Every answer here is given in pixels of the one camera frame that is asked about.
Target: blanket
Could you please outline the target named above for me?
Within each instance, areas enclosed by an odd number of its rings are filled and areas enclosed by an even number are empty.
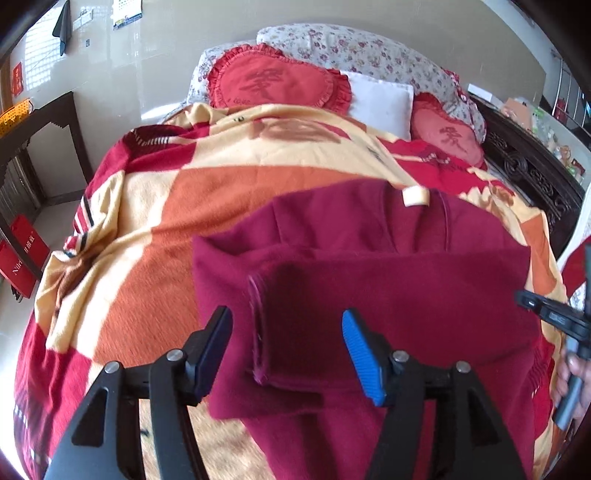
[[[545,214],[488,173],[422,141],[401,141],[327,111],[195,104],[164,125],[129,132],[109,150],[82,198],[73,234],[47,264],[15,381],[15,437],[30,478],[43,477],[108,361],[150,363],[203,327],[192,237],[224,231],[279,194],[358,177],[437,188],[487,210],[531,248],[525,287],[566,300]],[[557,358],[560,334],[547,324],[542,329]],[[548,388],[540,385],[543,395],[532,401],[543,404]],[[213,421],[205,404],[190,415],[212,479],[272,478],[240,422]],[[147,476],[158,478],[146,402],[141,427]],[[536,441],[535,478],[552,431],[549,421]]]

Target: pillow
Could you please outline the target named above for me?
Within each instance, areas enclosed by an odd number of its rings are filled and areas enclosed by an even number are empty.
[[[357,72],[341,72],[349,78],[353,99],[347,115],[378,130],[410,140],[414,89]]]
[[[345,114],[351,86],[338,70],[327,70],[283,55],[266,44],[228,50],[209,73],[212,106],[284,103]]]
[[[410,130],[413,140],[424,140],[472,167],[486,170],[484,152],[472,128],[445,113],[430,93],[415,97]]]

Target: floral headboard cover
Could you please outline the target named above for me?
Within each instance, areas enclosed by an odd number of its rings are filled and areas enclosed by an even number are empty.
[[[480,143],[486,136],[485,121],[460,87],[453,72],[442,69],[406,45],[374,33],[329,24],[291,24],[263,28],[256,40],[208,48],[195,68],[186,104],[209,103],[207,75],[225,50],[244,43],[267,43],[285,55],[315,65],[360,72],[381,80],[408,83],[415,93],[432,93],[452,117],[470,125]]]

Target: red shopping bag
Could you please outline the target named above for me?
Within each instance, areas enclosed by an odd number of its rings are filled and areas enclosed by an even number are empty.
[[[43,268],[49,255],[49,247],[27,218],[24,215],[17,216],[10,228],[25,252],[30,255],[33,263],[39,268]],[[37,280],[12,251],[6,240],[0,242],[0,273],[23,297],[31,298]]]

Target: blue gripper pad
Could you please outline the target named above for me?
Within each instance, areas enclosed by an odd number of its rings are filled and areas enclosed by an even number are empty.
[[[366,327],[365,322],[354,310],[343,312],[343,339],[349,350],[349,355],[365,396],[370,398],[374,405],[381,407],[386,400],[386,392],[382,386],[382,366],[384,359],[372,348],[374,343],[372,332]]]

